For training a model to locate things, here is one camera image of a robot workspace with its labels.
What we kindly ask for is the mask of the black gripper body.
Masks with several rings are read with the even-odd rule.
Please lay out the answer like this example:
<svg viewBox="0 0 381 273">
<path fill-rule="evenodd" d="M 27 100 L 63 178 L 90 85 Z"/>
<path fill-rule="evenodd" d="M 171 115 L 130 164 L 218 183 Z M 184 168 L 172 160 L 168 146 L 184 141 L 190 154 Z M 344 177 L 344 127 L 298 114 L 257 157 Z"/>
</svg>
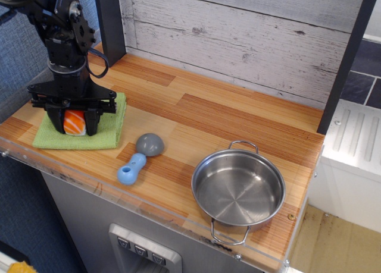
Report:
<svg viewBox="0 0 381 273">
<path fill-rule="evenodd" d="M 48 111 L 98 111 L 115 113 L 116 92 L 96 84 L 89 72 L 70 74 L 54 73 L 51 81 L 31 84 L 27 91 L 32 95 L 32 105 Z"/>
</svg>

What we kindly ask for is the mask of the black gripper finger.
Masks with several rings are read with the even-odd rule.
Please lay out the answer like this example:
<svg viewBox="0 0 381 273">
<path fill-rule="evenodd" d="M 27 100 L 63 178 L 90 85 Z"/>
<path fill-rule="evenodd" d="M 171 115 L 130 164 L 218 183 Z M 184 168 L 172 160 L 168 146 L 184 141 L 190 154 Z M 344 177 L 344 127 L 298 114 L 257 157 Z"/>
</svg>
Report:
<svg viewBox="0 0 381 273">
<path fill-rule="evenodd" d="M 53 124 L 56 131 L 58 131 L 61 134 L 66 134 L 64 130 L 64 119 L 66 110 L 67 107 L 62 105 L 55 105 L 50 103 L 45 105 L 45 111 L 48 114 L 51 123 Z"/>
<path fill-rule="evenodd" d="M 101 115 L 102 112 L 99 109 L 89 109 L 85 111 L 84 116 L 88 136 L 93 136 L 97 133 Z"/>
</svg>

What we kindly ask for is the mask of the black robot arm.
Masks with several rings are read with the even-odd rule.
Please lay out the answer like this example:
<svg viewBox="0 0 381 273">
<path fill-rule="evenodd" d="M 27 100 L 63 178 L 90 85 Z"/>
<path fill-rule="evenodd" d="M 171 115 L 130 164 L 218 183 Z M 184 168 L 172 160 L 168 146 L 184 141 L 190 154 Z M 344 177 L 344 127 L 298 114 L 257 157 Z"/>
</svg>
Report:
<svg viewBox="0 0 381 273">
<path fill-rule="evenodd" d="M 116 112 L 117 94 L 92 80 L 88 54 L 106 56 L 92 48 L 95 31 L 84 19 L 79 0 L 1 0 L 1 5 L 8 8 L 1 23 L 17 13 L 26 15 L 48 51 L 54 78 L 28 86 L 32 105 L 43 108 L 62 134 L 74 133 L 70 115 L 83 119 L 82 135 L 96 134 L 101 115 Z"/>
</svg>

